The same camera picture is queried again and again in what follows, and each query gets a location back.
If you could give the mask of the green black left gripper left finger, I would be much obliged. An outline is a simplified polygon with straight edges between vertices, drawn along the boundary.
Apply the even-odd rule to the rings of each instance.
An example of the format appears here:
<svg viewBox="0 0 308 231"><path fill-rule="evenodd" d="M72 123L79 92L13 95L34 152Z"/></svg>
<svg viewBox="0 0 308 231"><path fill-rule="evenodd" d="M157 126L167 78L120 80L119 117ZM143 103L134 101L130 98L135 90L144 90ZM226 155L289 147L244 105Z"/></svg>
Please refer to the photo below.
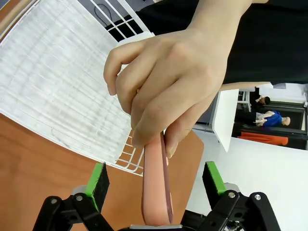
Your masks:
<svg viewBox="0 0 308 231"><path fill-rule="evenodd" d="M113 228L101 214L109 184L106 164L97 163L81 192L65 200L54 195L44 200L33 230L69 231L81 223L88 231L111 231Z"/></svg>

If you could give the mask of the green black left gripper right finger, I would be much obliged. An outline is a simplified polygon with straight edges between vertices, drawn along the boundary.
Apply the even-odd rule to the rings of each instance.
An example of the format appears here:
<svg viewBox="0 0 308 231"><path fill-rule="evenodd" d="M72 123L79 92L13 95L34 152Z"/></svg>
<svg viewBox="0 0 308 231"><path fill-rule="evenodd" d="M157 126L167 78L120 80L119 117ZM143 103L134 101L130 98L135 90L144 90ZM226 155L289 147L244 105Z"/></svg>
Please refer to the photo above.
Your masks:
<svg viewBox="0 0 308 231"><path fill-rule="evenodd" d="M206 162L203 183L211 211L198 231L280 231L268 197L262 192L244 196L227 189L214 162Z"/></svg>

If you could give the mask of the person's right hand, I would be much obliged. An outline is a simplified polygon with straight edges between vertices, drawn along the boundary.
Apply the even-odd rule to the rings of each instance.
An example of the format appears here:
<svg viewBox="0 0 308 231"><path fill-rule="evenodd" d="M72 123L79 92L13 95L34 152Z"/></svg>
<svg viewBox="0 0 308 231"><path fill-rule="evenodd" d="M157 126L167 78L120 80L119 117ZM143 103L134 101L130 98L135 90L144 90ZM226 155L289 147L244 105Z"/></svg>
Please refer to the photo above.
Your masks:
<svg viewBox="0 0 308 231"><path fill-rule="evenodd" d="M237 26L191 25L109 53L104 80L131 116L134 146L164 131L171 157L216 94L236 88L223 83L236 31Z"/></svg>

